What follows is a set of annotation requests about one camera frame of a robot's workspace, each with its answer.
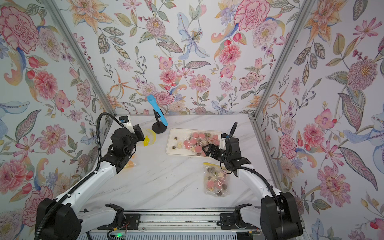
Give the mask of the ziploc bag yellow duck print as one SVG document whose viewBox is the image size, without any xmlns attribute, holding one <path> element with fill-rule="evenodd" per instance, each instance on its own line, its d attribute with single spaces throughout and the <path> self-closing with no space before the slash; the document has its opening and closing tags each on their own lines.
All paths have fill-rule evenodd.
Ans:
<svg viewBox="0 0 384 240">
<path fill-rule="evenodd" d="M 135 164 L 133 161 L 129 161 L 129 162 L 125 165 L 124 169 L 133 168 L 135 165 L 136 165 L 136 164 Z"/>
</svg>

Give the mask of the ziploc bag of cookies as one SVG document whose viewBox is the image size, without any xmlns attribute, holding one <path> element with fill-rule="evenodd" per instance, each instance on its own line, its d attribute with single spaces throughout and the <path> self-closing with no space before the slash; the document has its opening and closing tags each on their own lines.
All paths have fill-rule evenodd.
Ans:
<svg viewBox="0 0 384 240">
<path fill-rule="evenodd" d="M 144 141 L 142 142 L 143 147 L 152 146 L 155 144 L 157 137 L 156 133 L 152 129 L 143 129 Z"/>
<path fill-rule="evenodd" d="M 225 197 L 228 194 L 229 175 L 219 165 L 203 163 L 204 187 L 208 195 Z"/>
</svg>

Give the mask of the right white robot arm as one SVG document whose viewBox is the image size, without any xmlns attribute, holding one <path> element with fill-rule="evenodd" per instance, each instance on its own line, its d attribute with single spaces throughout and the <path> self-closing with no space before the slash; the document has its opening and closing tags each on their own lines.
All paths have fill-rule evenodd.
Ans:
<svg viewBox="0 0 384 240">
<path fill-rule="evenodd" d="M 254 226 L 268 240 L 289 240 L 303 234 L 303 226 L 295 197 L 271 185 L 242 156 L 239 139 L 224 137 L 220 144 L 203 147 L 206 156 L 224 164 L 228 172 L 245 183 L 260 201 L 259 206 L 243 204 L 235 207 L 234 223 L 244 229 Z"/>
</svg>

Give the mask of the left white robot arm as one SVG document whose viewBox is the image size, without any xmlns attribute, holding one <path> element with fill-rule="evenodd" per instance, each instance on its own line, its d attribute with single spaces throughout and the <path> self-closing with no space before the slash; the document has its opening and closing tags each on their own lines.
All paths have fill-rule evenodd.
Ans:
<svg viewBox="0 0 384 240">
<path fill-rule="evenodd" d="M 112 144 L 101 158 L 97 170 L 55 199 L 40 202 L 37 211 L 36 240 L 75 240 L 80 235 L 101 226 L 117 227 L 126 221 L 124 209 L 106 204 L 94 211 L 84 212 L 85 203 L 108 180 L 116 176 L 130 161 L 138 142 L 145 140 L 139 125 L 115 130 Z"/>
</svg>

